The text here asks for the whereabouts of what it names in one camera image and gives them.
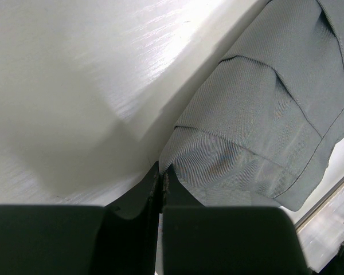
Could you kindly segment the grey skirt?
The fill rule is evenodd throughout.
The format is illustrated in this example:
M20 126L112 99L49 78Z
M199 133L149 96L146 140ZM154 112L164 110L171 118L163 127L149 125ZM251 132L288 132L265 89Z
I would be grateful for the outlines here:
M344 137L344 1L269 1L159 158L203 205L298 211Z

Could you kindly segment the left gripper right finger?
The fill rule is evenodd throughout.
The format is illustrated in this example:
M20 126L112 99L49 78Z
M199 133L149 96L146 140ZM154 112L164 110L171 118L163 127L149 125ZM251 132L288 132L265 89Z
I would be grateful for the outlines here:
M309 274L295 227L276 207L207 207L163 175L165 274Z

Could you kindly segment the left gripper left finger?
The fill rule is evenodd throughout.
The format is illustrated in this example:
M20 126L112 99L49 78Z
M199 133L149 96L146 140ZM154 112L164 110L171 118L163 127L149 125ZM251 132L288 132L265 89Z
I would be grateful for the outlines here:
M153 274L159 171L101 206L0 205L0 274Z

